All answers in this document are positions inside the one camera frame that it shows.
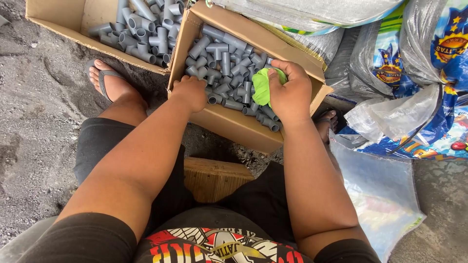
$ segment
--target dirty ground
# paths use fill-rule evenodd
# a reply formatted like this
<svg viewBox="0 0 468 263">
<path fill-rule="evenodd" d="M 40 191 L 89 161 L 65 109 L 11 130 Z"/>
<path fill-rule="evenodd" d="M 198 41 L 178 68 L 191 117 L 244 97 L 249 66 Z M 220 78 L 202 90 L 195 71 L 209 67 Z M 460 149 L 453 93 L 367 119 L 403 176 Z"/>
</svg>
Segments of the dirty ground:
<svg viewBox="0 0 468 263">
<path fill-rule="evenodd" d="M 149 113 L 167 99 L 167 76 L 40 28 L 24 19 L 24 6 L 24 0 L 0 2 L 0 15 L 12 22 L 0 27 L 0 247 L 57 215 L 77 187 L 72 169 L 80 124 L 108 105 L 83 73 L 88 60 L 102 58 L 123 73 L 148 100 Z M 283 160 L 282 149 L 266 156 L 194 124 L 183 144 L 186 156 L 243 163 L 255 176 Z M 390 261 L 468 262 L 466 162 L 418 161 L 415 180 L 428 218 L 397 244 Z"/>
</svg>

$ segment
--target left hand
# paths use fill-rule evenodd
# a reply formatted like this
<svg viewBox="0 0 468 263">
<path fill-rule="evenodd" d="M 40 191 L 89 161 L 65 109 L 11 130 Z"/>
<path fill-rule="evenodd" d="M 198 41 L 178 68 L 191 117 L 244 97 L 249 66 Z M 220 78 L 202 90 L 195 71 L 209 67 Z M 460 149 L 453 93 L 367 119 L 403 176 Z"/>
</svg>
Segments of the left hand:
<svg viewBox="0 0 468 263">
<path fill-rule="evenodd" d="M 174 81 L 173 98 L 178 98 L 187 105 L 192 113 L 203 110 L 208 98 L 205 93 L 206 81 L 197 77 L 183 76 L 180 81 Z"/>
</svg>

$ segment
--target open cardboard box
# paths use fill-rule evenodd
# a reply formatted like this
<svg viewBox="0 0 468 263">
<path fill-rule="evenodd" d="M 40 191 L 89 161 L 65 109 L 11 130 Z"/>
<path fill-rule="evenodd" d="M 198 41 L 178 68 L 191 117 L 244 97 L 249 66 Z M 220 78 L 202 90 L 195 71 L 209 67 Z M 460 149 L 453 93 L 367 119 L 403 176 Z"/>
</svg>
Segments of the open cardboard box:
<svg viewBox="0 0 468 263">
<path fill-rule="evenodd" d="M 312 81 L 310 116 L 325 95 L 333 91 L 324 85 L 325 78 L 319 60 L 288 45 L 268 30 L 237 13 L 216 5 L 209 8 L 204 1 L 199 1 L 184 13 L 169 78 L 168 96 L 171 94 L 174 81 L 180 80 L 185 75 L 185 59 L 193 40 L 200 37 L 204 23 L 246 41 L 257 50 L 268 53 L 272 58 L 289 60 L 301 65 Z M 244 116 L 240 111 L 227 109 L 219 104 L 207 104 L 203 111 L 193 114 L 190 121 L 262 153 L 271 153 L 284 142 L 280 132 L 271 132 L 268 127 L 260 125 L 255 117 Z"/>
<path fill-rule="evenodd" d="M 90 27 L 107 22 L 115 24 L 117 2 L 118 0 L 26 0 L 26 18 L 88 48 L 158 74 L 169 74 L 171 62 L 164 69 L 88 37 Z"/>
</svg>

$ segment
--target person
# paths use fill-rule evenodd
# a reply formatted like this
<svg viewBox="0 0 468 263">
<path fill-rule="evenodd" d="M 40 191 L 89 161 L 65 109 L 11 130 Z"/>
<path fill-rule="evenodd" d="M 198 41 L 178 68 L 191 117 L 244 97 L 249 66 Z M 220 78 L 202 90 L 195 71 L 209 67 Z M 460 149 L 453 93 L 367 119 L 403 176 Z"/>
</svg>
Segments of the person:
<svg viewBox="0 0 468 263">
<path fill-rule="evenodd" d="M 272 61 L 271 106 L 284 126 L 284 167 L 272 162 L 215 204 L 183 186 L 181 146 L 192 113 L 206 105 L 205 82 L 183 76 L 147 117 L 147 103 L 96 59 L 89 76 L 113 102 L 82 124 L 79 187 L 20 263 L 376 263 L 324 142 L 336 112 L 317 128 L 311 81 L 299 65 Z"/>
</svg>

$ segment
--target black shorts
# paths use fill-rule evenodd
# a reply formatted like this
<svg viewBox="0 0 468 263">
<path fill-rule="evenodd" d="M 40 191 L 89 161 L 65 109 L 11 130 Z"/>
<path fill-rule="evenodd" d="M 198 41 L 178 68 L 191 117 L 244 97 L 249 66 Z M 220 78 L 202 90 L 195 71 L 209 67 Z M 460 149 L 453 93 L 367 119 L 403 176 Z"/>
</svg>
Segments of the black shorts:
<svg viewBox="0 0 468 263">
<path fill-rule="evenodd" d="M 73 169 L 78 185 L 133 129 L 135 126 L 105 118 L 91 118 L 83 122 L 76 151 L 76 166 Z M 164 222 L 185 210 L 200 205 L 216 205 L 252 220 L 274 241 L 294 245 L 286 202 L 284 169 L 281 164 L 271 162 L 257 179 L 244 184 L 232 195 L 215 204 L 200 204 L 184 186 L 184 152 L 185 147 L 181 145 L 174 169 L 153 202 L 145 234 L 150 234 Z"/>
</svg>

